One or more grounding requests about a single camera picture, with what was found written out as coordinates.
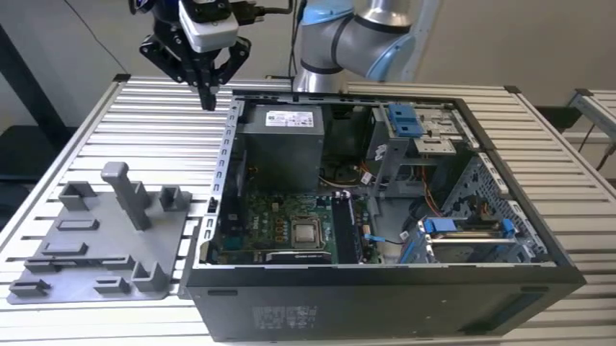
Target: cable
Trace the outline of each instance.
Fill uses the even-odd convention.
[[[324,178],[321,175],[318,176],[318,178],[321,179],[321,181],[324,183],[326,183],[329,186],[333,186],[333,187],[337,187],[337,188],[341,188],[341,189],[346,189],[348,187],[357,187],[358,185],[342,185],[342,184],[336,184],[334,182],[330,182],[326,178]]]
[[[604,168],[606,161],[608,160],[610,153],[606,153],[604,157],[600,158],[599,165],[596,170],[600,171],[602,168]]]
[[[373,236],[371,234],[364,234],[364,238],[367,238],[368,240],[372,240],[372,241],[380,241],[380,242],[385,242],[385,243],[389,243],[389,244],[405,245],[404,242],[385,239],[383,236]]]
[[[288,65],[288,77],[292,79],[298,74],[298,63],[296,62],[296,42],[298,40],[300,22],[304,18],[304,11],[306,7],[306,0],[296,0],[294,3],[294,19],[292,20],[292,50],[289,52],[289,65]]]
[[[584,139],[582,141],[580,148],[578,149],[579,153],[582,153],[582,148],[584,147],[584,144],[587,144],[588,136],[591,135],[591,132],[594,132],[594,129],[595,129],[595,124],[588,129],[587,136],[584,137]]]
[[[424,182],[424,196],[425,196],[425,203],[428,204],[428,206],[431,207],[432,209],[432,212],[439,216],[441,217],[443,214],[439,212],[439,207],[436,206],[436,202],[435,202],[435,198],[432,196],[432,192],[431,192],[431,189],[428,187],[428,182],[427,182],[427,178],[425,178],[425,167],[421,166],[421,180]]]
[[[74,8],[74,6],[71,5],[71,3],[69,2],[69,0],[65,0],[65,3],[69,5],[69,7],[71,8],[73,12],[75,13],[75,15],[78,16],[79,20],[82,21],[82,23],[85,24],[86,28],[89,29],[97,43],[102,46],[102,48],[106,50],[107,54],[114,58],[115,62],[118,63],[121,69],[125,71],[125,73],[127,74],[129,71],[126,70],[123,64],[119,62],[118,58],[114,56],[113,52],[109,51],[106,45],[103,45],[103,43],[101,42],[101,40],[98,39],[97,37],[97,34],[95,32],[93,31],[93,29],[90,28],[90,25],[89,23],[86,22],[86,20],[82,18],[82,16],[79,15],[79,12],[78,10]]]
[[[292,14],[294,10],[293,0],[289,0],[289,5],[286,9],[280,7],[266,7],[264,9],[265,14]]]

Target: black cable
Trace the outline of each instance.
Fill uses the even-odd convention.
[[[389,244],[405,245],[405,243],[403,243],[403,242],[392,241],[392,240],[388,240],[388,239],[385,239],[385,242],[389,243]]]
[[[582,141],[580,148],[578,149],[579,153],[582,153],[582,148],[584,147],[584,144],[587,144],[588,136],[591,135],[591,132],[594,132],[594,129],[595,129],[595,124],[588,129],[587,136],[584,137],[584,139]]]
[[[289,5],[286,9],[282,9],[280,7],[266,7],[264,9],[265,14],[292,14],[293,11],[294,11],[293,0],[289,0]]]
[[[606,161],[608,160],[610,153],[606,153],[604,157],[600,158],[599,165],[596,170],[600,171],[602,168],[604,168]]]
[[[82,18],[82,16],[79,15],[79,12],[78,10],[74,8],[74,6],[71,5],[71,3],[69,2],[69,0],[65,0],[65,3],[69,5],[69,7],[71,8],[73,12],[75,13],[75,15],[78,16],[79,20],[82,21],[82,23],[85,24],[86,28],[89,29],[97,43],[102,46],[102,48],[106,50],[107,54],[114,58],[115,62],[118,63],[121,69],[125,71],[125,73],[127,74],[129,71],[126,70],[123,64],[119,62],[118,58],[114,56],[113,52],[109,51],[106,45],[103,45],[103,43],[101,42],[101,40],[98,39],[97,37],[97,34],[95,32],[93,31],[93,29],[90,28],[90,25],[89,23],[86,22],[86,20]]]
[[[292,67],[294,68],[294,74],[298,74],[298,66],[296,63],[296,40],[298,38],[298,1],[296,0],[293,6],[293,20],[292,20],[292,50],[289,51],[289,64],[288,64],[288,77],[292,79]]]

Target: white wall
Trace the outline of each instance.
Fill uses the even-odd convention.
[[[615,17],[615,0],[443,0],[417,81],[513,84],[538,105],[616,89]]]

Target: blue plastic latch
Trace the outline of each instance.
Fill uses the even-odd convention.
[[[391,103],[388,109],[388,117],[395,126],[396,135],[420,138],[424,135],[424,127],[417,119],[413,106]]]
[[[435,224],[432,223],[432,219],[427,219],[424,221],[424,229],[425,233],[431,234],[435,231]]]
[[[508,218],[504,218],[503,221],[503,237],[512,238],[516,234],[516,227],[513,226],[513,222]]]
[[[433,218],[435,232],[456,232],[459,228],[451,218]]]

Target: aluminum table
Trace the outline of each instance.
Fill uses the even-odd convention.
[[[205,214],[234,88],[290,87],[288,81],[234,81],[220,92],[217,111],[206,112],[183,84],[137,77],[113,83],[0,232],[0,341],[63,346],[214,344],[193,302],[175,293],[187,238]],[[353,83],[349,88],[354,94],[464,98],[588,284],[503,338],[317,344],[616,345],[616,191],[524,96],[492,86]],[[162,301],[12,306],[6,301],[8,284],[19,278],[23,260],[35,252],[61,212],[61,189],[70,180],[87,180],[97,191],[110,191],[99,176],[107,161],[126,161],[130,179],[142,180],[149,190],[181,185],[194,194],[171,295]]]

